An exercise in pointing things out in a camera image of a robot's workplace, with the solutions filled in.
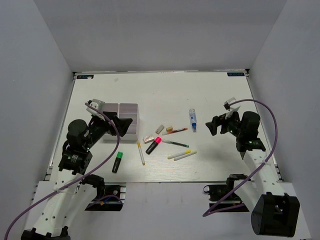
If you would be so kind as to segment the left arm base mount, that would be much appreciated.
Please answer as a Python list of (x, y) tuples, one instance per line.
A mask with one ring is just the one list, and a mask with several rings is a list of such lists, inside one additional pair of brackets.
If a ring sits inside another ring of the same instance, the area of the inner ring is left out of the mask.
[(96, 197), (85, 209), (91, 212), (120, 212), (126, 198), (126, 183), (106, 183), (104, 195)]

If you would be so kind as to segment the green black highlighter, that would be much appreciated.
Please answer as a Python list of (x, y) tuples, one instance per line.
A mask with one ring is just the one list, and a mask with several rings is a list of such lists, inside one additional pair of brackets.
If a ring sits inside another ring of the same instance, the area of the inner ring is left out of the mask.
[(122, 161), (122, 158), (123, 158), (123, 152), (119, 151), (116, 155), (116, 158), (114, 160), (114, 164), (113, 164), (113, 167), (112, 167), (112, 173), (117, 173), (118, 172), (118, 169), (119, 169), (119, 166), (120, 166), (120, 163)]

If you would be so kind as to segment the pink black highlighter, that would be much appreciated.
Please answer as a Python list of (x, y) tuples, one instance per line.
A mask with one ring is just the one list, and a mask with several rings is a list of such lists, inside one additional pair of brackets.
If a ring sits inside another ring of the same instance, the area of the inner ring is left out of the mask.
[(153, 151), (154, 151), (154, 149), (159, 145), (159, 143), (161, 143), (161, 141), (162, 141), (162, 138), (161, 137), (156, 137), (155, 139), (154, 139), (154, 141), (151, 143), (151, 145), (147, 148), (147, 150), (145, 151), (145, 153), (147, 154), (147, 155), (150, 155)]

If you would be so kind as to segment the white staples box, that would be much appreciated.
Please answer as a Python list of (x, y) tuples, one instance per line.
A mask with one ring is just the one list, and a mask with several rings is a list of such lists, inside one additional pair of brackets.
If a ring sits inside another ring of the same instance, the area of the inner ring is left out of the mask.
[(144, 142), (145, 144), (151, 143), (151, 142), (153, 142), (154, 140), (155, 140), (155, 137), (154, 137), (152, 134), (143, 137), (143, 142)]

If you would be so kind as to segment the white marker orange caps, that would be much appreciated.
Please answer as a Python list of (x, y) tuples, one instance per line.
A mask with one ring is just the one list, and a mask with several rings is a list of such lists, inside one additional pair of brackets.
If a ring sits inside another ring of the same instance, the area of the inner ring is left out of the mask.
[(138, 147), (141, 163), (142, 163), (143, 166), (145, 166), (146, 163), (145, 163), (145, 159), (144, 159), (144, 156), (143, 156), (143, 151), (142, 151), (140, 142), (137, 142), (137, 147)]

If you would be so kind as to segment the white marker yellow cap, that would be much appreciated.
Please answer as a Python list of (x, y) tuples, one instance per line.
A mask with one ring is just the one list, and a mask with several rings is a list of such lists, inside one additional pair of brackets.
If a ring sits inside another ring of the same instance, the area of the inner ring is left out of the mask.
[(168, 159), (168, 160), (174, 159), (174, 158), (176, 158), (176, 157), (180, 157), (180, 156), (183, 156), (183, 155), (186, 155), (186, 154), (189, 154), (189, 153), (191, 153), (191, 150), (186, 150), (186, 151), (183, 151), (183, 152), (179, 152), (179, 153), (170, 155), (170, 156), (167, 157), (167, 159)]

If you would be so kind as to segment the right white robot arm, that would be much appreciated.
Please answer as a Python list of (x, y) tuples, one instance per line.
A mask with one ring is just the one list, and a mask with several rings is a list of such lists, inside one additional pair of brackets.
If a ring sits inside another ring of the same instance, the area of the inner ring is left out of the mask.
[(235, 136), (236, 149), (251, 174), (230, 174), (224, 184), (207, 185), (203, 191), (212, 202), (211, 213), (247, 209), (256, 235), (292, 238), (300, 202), (285, 192), (267, 161), (266, 148), (258, 138), (260, 119), (252, 111), (246, 111), (242, 116), (234, 111), (214, 116), (205, 124), (212, 136), (218, 133), (218, 127), (221, 134)]

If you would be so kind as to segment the white marker pale cap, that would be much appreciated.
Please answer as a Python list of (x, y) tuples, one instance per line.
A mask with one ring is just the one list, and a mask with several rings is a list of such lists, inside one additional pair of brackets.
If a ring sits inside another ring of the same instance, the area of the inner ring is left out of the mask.
[(189, 153), (185, 153), (185, 154), (183, 154), (183, 155), (177, 156), (177, 157), (175, 157), (173, 160), (174, 160), (174, 161), (178, 161), (178, 160), (187, 158), (187, 157), (192, 156), (192, 155), (195, 155), (195, 154), (197, 154), (197, 151), (191, 151), (191, 152), (189, 152)]

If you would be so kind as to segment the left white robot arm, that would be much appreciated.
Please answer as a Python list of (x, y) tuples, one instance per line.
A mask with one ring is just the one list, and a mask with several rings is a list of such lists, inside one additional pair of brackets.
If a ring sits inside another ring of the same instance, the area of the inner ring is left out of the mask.
[(104, 179), (88, 174), (93, 157), (90, 149), (105, 134), (123, 137), (133, 120), (118, 118), (116, 112), (91, 112), (91, 120), (73, 120), (67, 128), (66, 141), (58, 165), (53, 196), (47, 199), (44, 210), (30, 230), (24, 230), (23, 240), (69, 240), (68, 229), (78, 211), (84, 210), (93, 199), (105, 196)]

